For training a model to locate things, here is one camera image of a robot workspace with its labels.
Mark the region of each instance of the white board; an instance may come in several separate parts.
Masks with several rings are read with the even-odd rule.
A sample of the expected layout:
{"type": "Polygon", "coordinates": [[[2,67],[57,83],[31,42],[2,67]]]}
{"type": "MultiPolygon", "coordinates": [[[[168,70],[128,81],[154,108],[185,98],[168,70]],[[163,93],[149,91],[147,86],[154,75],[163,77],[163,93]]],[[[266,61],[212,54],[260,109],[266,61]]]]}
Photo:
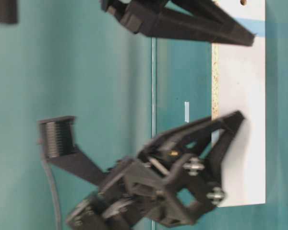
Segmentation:
{"type": "Polygon", "coordinates": [[[219,6],[257,34],[253,47],[218,45],[218,115],[240,110],[245,122],[223,163],[221,204],[265,203],[265,1],[219,0],[219,6]]]}

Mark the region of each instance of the bolt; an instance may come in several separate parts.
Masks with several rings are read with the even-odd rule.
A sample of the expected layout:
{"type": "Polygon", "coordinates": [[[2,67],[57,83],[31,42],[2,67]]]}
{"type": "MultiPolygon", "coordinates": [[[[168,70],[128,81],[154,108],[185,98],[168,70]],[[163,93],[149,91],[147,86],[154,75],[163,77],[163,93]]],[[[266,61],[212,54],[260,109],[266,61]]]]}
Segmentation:
{"type": "Polygon", "coordinates": [[[74,226],[76,226],[76,227],[79,227],[79,226],[81,226],[81,225],[83,225],[83,222],[82,222],[81,220],[77,220],[77,221],[75,221],[75,223],[74,223],[74,226]]]}
{"type": "Polygon", "coordinates": [[[203,170],[205,166],[201,163],[200,159],[192,157],[183,165],[183,168],[189,172],[190,176],[197,176],[198,171],[203,170]]]}
{"type": "Polygon", "coordinates": [[[85,213],[88,216],[92,216],[94,214],[94,211],[92,210],[92,208],[90,206],[88,206],[88,207],[85,208],[85,213]]]}
{"type": "Polygon", "coordinates": [[[220,187],[214,187],[213,192],[207,194],[207,198],[212,200],[211,203],[215,206],[219,205],[225,198],[225,193],[220,187]]]}

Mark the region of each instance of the wire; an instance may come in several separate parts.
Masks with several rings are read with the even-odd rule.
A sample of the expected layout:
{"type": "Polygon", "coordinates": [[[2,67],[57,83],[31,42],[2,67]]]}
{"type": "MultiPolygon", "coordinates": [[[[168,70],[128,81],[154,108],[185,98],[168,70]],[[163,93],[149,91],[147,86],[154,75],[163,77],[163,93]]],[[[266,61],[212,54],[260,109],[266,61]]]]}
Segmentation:
{"type": "Polygon", "coordinates": [[[60,201],[59,201],[59,195],[58,190],[56,186],[56,181],[54,179],[52,169],[47,163],[45,156],[41,154],[41,163],[44,168],[45,174],[48,179],[49,187],[51,190],[51,196],[52,196],[52,202],[54,206],[54,214],[56,219],[56,230],[62,230],[62,223],[61,223],[61,208],[60,208],[60,201]]]}

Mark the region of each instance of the blue tape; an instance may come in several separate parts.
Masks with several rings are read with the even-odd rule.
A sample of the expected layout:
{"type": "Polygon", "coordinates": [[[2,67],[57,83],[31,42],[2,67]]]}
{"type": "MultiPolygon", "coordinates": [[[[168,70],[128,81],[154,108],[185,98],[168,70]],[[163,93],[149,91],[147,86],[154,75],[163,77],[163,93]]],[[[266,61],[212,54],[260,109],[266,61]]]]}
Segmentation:
{"type": "Polygon", "coordinates": [[[257,37],[265,37],[265,21],[236,18],[237,22],[250,30],[257,37]]]}

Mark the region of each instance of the teal background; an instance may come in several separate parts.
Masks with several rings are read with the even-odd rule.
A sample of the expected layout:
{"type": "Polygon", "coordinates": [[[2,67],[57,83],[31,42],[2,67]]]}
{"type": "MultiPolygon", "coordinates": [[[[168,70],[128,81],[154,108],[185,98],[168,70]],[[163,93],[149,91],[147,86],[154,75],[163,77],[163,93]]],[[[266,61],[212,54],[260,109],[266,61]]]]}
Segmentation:
{"type": "MultiPolygon", "coordinates": [[[[151,137],[151,39],[96,0],[19,2],[20,23],[0,26],[0,230],[54,230],[37,121],[77,116],[76,140],[103,169],[135,154],[151,137]]],[[[94,188],[54,174],[64,219],[94,188]]]]}
{"type": "MultiPolygon", "coordinates": [[[[157,131],[183,123],[187,98],[191,120],[209,115],[210,46],[159,40],[156,56],[157,131]]],[[[76,115],[77,142],[103,169],[150,138],[151,66],[151,40],[98,1],[20,0],[20,24],[0,26],[0,230],[55,228],[37,120],[76,115]]],[[[267,204],[220,208],[178,229],[288,230],[288,1],[266,1],[266,96],[267,204]]],[[[54,173],[64,217],[94,188],[54,173]]]]}

